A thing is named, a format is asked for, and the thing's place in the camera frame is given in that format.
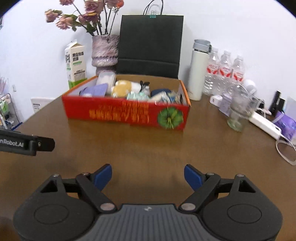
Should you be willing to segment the red cardboard box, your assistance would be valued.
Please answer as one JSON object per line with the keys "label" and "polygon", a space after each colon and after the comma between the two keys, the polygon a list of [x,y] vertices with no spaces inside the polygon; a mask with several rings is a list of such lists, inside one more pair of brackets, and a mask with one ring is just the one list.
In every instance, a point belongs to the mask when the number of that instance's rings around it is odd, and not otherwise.
{"label": "red cardboard box", "polygon": [[181,103],[155,103],[112,97],[82,97],[80,91],[96,84],[94,76],[74,86],[62,95],[68,118],[96,121],[117,121],[131,125],[155,126],[167,130],[183,130],[191,102],[181,80],[174,78],[119,74],[118,80],[149,82],[152,90],[167,88],[181,97]]}

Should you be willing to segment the beige tape roll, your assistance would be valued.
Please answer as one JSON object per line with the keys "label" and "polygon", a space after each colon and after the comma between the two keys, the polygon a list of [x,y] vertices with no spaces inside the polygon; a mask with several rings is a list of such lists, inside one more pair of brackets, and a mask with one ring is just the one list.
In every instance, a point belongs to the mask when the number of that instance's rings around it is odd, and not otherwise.
{"label": "beige tape roll", "polygon": [[157,93],[156,95],[152,96],[148,100],[148,102],[151,102],[151,103],[159,103],[159,102],[171,103],[171,99],[165,91],[162,91],[162,92]]}

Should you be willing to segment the yellow white plush toy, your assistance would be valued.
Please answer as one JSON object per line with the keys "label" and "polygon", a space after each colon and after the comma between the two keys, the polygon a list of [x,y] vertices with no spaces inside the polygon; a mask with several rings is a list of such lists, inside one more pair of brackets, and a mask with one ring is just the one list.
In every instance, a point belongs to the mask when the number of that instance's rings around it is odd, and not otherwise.
{"label": "yellow white plush toy", "polygon": [[113,98],[125,98],[130,92],[139,93],[141,85],[137,82],[128,80],[118,80],[111,88],[111,97]]}

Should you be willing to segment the water bottle left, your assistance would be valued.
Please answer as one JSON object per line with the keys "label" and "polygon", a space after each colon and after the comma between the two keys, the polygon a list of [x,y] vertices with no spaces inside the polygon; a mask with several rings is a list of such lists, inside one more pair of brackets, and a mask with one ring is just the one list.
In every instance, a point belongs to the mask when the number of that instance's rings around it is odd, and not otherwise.
{"label": "water bottle left", "polygon": [[205,82],[203,93],[205,95],[212,95],[214,90],[214,84],[216,81],[216,75],[219,71],[219,56],[218,49],[212,48],[212,51],[209,55],[209,61],[206,68]]}

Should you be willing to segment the white thermos bottle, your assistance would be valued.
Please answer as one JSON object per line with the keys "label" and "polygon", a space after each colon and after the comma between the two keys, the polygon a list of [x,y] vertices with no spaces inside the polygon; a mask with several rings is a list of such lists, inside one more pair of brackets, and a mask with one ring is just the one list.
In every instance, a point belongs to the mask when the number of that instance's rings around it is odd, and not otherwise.
{"label": "white thermos bottle", "polygon": [[191,100],[201,100],[211,49],[210,41],[194,40],[187,88],[188,96]]}

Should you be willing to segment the dried pink flowers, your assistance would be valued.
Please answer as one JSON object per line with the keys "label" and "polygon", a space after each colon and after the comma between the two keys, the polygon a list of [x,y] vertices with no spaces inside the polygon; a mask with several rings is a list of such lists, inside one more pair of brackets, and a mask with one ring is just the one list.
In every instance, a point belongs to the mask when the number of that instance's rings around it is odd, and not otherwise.
{"label": "dried pink flowers", "polygon": [[110,35],[115,17],[124,6],[124,1],[84,1],[84,12],[81,12],[74,1],[59,1],[62,6],[73,6],[75,11],[67,15],[60,10],[45,11],[46,22],[55,23],[61,30],[71,29],[74,32],[81,27],[92,37]]}

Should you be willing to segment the purple tissue pack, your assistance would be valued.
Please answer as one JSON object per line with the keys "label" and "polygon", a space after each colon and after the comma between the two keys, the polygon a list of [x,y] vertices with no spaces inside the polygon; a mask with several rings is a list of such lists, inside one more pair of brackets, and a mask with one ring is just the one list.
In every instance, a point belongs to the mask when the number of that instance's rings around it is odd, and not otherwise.
{"label": "purple tissue pack", "polygon": [[285,113],[278,111],[275,115],[273,123],[281,129],[281,133],[288,140],[292,140],[295,135],[295,120],[287,116]]}

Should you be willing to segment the white wall box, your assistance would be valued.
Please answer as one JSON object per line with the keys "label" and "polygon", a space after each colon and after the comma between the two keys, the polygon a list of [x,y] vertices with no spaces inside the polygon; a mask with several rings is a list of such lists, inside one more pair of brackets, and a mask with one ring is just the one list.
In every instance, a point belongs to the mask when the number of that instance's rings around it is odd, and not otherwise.
{"label": "white wall box", "polygon": [[37,113],[40,109],[45,107],[50,102],[54,101],[55,98],[43,98],[43,97],[32,97],[31,103],[34,113]]}

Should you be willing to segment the white power strip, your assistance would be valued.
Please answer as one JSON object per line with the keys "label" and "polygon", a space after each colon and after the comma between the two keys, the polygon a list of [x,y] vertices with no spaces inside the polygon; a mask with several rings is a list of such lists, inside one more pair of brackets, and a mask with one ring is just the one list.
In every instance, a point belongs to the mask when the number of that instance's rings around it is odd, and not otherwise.
{"label": "white power strip", "polygon": [[249,121],[260,128],[262,131],[266,132],[268,135],[273,137],[275,140],[279,140],[281,137],[281,129],[277,127],[274,123],[264,118],[260,114],[254,112],[249,118]]}

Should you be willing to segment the black paper bag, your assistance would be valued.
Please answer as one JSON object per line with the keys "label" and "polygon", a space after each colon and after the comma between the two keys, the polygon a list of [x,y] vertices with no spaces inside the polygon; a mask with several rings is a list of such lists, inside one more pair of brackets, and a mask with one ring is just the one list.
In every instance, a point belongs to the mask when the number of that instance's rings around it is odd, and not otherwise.
{"label": "black paper bag", "polygon": [[151,1],[142,15],[121,18],[118,74],[149,75],[178,78],[183,21],[179,15],[148,14]]}

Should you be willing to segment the clear glass cup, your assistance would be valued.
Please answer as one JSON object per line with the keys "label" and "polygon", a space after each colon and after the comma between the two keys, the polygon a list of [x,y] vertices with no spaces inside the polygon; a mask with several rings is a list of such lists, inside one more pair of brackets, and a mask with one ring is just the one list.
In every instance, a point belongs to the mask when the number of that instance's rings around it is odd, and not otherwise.
{"label": "clear glass cup", "polygon": [[242,84],[233,84],[227,90],[232,97],[227,124],[233,130],[242,132],[249,118],[259,107],[260,100]]}

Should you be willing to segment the purple ceramic vase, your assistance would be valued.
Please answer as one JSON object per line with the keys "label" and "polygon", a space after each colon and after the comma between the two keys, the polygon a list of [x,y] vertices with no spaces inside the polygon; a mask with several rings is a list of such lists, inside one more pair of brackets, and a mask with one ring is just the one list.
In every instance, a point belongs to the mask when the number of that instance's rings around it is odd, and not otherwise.
{"label": "purple ceramic vase", "polygon": [[98,76],[102,71],[116,71],[119,35],[92,37],[92,66]]}

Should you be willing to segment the iridescent mesh ball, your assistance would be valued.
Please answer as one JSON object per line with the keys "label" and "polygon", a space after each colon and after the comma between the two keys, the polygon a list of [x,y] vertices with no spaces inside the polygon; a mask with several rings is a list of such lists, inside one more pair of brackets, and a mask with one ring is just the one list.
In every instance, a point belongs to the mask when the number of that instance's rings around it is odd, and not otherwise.
{"label": "iridescent mesh ball", "polygon": [[127,100],[133,100],[133,101],[148,101],[149,100],[149,96],[146,95],[144,92],[133,92],[131,91],[127,96],[126,96]]}

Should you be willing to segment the water bottle middle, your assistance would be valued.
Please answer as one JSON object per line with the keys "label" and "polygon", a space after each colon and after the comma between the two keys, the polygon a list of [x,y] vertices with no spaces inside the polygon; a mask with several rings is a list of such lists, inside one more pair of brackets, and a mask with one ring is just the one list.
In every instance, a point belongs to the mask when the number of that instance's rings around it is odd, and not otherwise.
{"label": "water bottle middle", "polygon": [[221,94],[229,85],[232,74],[231,53],[224,51],[219,62],[219,71],[217,77],[217,93]]}

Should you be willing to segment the purple knitted cloth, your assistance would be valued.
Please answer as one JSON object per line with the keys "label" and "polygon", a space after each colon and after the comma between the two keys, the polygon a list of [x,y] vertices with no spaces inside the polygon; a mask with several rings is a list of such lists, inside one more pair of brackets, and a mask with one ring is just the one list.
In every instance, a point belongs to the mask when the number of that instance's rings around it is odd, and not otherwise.
{"label": "purple knitted cloth", "polygon": [[108,89],[108,84],[103,83],[91,87],[86,87],[79,92],[80,96],[84,97],[104,97]]}

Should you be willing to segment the milk carton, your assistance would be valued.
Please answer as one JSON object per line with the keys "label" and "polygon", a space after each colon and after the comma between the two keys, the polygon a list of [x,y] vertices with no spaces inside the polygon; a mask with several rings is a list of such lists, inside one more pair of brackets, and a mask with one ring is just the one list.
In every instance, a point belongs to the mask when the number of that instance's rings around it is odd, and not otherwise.
{"label": "milk carton", "polygon": [[70,42],[65,48],[65,61],[68,85],[71,89],[87,79],[84,46],[77,40]]}

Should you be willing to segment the navy blue pouch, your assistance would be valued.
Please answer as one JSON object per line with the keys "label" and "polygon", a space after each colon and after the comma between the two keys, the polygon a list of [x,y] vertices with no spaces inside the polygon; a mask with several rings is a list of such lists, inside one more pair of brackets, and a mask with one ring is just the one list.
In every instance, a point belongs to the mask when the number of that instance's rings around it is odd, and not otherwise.
{"label": "navy blue pouch", "polygon": [[153,97],[153,96],[155,96],[159,93],[162,93],[162,92],[171,93],[171,90],[167,89],[167,88],[155,89],[155,90],[151,91],[150,96]]}

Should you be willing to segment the water bottle right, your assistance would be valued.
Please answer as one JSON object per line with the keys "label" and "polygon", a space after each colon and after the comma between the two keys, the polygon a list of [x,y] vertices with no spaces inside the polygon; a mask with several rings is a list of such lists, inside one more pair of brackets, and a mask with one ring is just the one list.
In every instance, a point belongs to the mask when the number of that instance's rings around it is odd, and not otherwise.
{"label": "water bottle right", "polygon": [[231,78],[234,81],[242,82],[245,74],[245,64],[242,56],[237,56],[232,65]]}

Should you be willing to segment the white power adapter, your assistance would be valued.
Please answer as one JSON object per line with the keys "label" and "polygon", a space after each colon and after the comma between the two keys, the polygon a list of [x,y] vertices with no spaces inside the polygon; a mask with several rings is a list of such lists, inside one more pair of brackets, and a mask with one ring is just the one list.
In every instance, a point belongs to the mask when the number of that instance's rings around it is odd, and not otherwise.
{"label": "white power adapter", "polygon": [[223,100],[223,97],[222,96],[220,96],[220,95],[212,95],[211,97],[210,97],[210,103],[212,104],[212,105],[214,105],[214,106],[216,106],[216,107],[220,107],[220,104],[221,104],[221,102],[222,102],[222,100]]}

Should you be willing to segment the water bottle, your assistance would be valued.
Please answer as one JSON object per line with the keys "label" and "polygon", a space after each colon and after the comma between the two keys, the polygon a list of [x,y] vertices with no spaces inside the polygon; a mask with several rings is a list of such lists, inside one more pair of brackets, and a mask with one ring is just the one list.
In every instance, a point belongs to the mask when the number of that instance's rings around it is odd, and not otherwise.
{"label": "water bottle", "polygon": [[219,71],[219,56],[218,49],[212,48],[212,51],[209,55],[209,61],[206,68],[205,82],[203,93],[205,95],[212,95],[214,90],[214,84],[216,81],[216,75]]}
{"label": "water bottle", "polygon": [[219,62],[219,71],[217,77],[217,93],[221,94],[229,85],[232,74],[231,53],[224,51]]}
{"label": "water bottle", "polygon": [[242,56],[237,56],[232,65],[231,78],[234,81],[242,82],[245,74],[245,64]]}

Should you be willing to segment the translucent plastic box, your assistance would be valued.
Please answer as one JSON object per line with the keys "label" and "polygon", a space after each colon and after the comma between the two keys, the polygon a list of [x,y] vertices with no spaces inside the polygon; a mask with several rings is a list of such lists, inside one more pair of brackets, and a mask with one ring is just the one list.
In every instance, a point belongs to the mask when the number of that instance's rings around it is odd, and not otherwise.
{"label": "translucent plastic box", "polygon": [[96,85],[107,84],[107,90],[111,92],[111,88],[115,85],[116,74],[113,71],[102,71],[99,73]]}

